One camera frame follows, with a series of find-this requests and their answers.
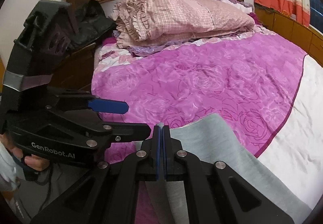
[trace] silver band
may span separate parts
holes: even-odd
[[[6,70],[2,84],[14,90],[17,90],[18,92],[22,92],[26,89],[48,84],[52,79],[52,76],[53,74],[24,76]]]

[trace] human hand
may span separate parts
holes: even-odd
[[[7,132],[0,135],[0,141],[15,157],[22,159],[22,150],[13,144],[12,138]],[[25,157],[25,164],[37,171],[43,171],[49,166],[49,160],[36,155],[31,155]]]

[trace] window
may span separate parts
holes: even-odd
[[[323,4],[320,0],[310,0],[311,19],[310,25],[323,33]]]

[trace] purple floral blanket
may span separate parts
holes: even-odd
[[[92,93],[130,107],[124,115],[102,113],[105,121],[145,122],[151,128],[163,122],[175,128],[218,113],[258,157],[291,112],[305,55],[281,36],[260,33],[183,45],[95,73]],[[115,144],[106,159],[117,162],[133,151],[133,143]]]

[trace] checkered pink fabric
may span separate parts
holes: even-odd
[[[112,18],[121,32],[119,47],[226,35],[255,24],[247,14],[217,0],[122,0]]]

